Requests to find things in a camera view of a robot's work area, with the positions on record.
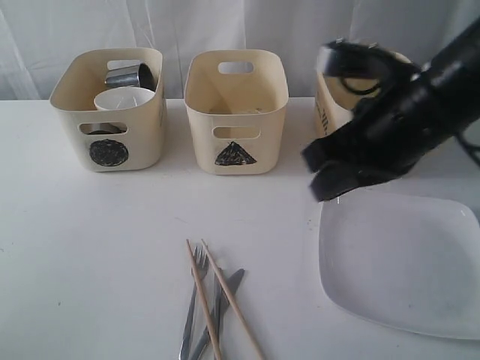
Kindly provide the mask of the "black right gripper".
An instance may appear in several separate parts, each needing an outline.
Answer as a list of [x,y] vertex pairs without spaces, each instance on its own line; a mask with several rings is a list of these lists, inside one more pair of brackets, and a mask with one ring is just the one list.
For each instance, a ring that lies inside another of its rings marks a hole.
[[375,46],[332,41],[321,47],[318,65],[325,75],[376,79],[379,93],[363,97],[350,121],[302,151],[316,173],[310,189],[319,202],[397,179],[449,137],[432,83],[445,63],[443,51],[419,67]]

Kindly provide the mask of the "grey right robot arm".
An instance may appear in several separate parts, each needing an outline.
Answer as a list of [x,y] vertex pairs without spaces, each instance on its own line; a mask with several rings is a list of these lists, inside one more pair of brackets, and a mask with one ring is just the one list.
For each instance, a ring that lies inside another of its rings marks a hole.
[[379,46],[345,40],[324,44],[318,66],[341,82],[376,80],[360,92],[350,121],[302,152],[314,174],[310,188],[318,201],[398,179],[452,137],[473,161],[479,160],[479,146],[463,135],[479,119],[477,22],[422,66]]

